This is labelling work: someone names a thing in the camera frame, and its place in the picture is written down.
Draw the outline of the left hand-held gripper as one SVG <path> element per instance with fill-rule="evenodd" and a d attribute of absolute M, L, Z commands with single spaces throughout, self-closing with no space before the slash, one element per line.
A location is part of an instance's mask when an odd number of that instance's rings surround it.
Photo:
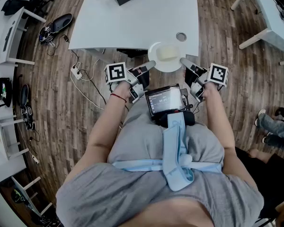
<path fill-rule="evenodd" d="M 135 103 L 144 95 L 144 89 L 147 87 L 142 76 L 147 75 L 149 70 L 155 66 L 155 61 L 149 61 L 131 69 L 127 69 L 124 62 L 108 64 L 104 69 L 106 85 L 110 92 L 113 92 L 121 81 L 127 82 L 131 85 L 129 101 Z"/>

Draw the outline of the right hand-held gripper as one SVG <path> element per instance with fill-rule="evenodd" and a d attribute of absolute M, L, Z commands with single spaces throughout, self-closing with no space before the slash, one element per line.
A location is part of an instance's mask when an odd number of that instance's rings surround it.
<path fill-rule="evenodd" d="M 229 69 L 227 67 L 211 63 L 209 69 L 202 68 L 188 59 L 182 57 L 180 62 L 186 67 L 185 83 L 190 87 L 190 94 L 201 102 L 203 100 L 204 86 L 208 82 L 227 87 Z"/>

